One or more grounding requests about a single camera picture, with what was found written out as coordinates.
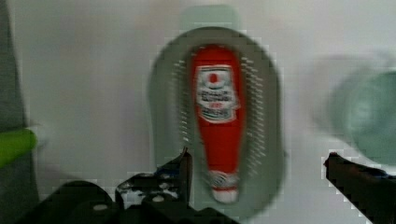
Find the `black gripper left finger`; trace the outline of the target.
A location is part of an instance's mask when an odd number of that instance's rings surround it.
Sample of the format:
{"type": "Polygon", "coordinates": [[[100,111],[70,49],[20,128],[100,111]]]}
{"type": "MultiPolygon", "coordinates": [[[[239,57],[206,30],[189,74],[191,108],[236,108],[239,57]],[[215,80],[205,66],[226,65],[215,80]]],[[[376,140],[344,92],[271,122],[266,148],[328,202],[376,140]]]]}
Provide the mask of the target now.
{"type": "Polygon", "coordinates": [[[187,147],[154,173],[139,173],[115,189],[116,202],[124,210],[143,201],[163,198],[165,201],[188,203],[191,195],[192,156],[187,147]]]}

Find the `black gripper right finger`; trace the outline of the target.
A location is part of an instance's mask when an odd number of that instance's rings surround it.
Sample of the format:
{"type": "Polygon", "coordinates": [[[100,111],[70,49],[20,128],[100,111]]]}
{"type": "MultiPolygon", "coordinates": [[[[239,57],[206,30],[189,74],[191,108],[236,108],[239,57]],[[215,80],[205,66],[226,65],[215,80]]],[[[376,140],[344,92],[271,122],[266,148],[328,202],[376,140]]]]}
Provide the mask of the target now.
{"type": "Polygon", "coordinates": [[[395,224],[395,176],[332,152],[326,178],[373,224],[395,224]]]}

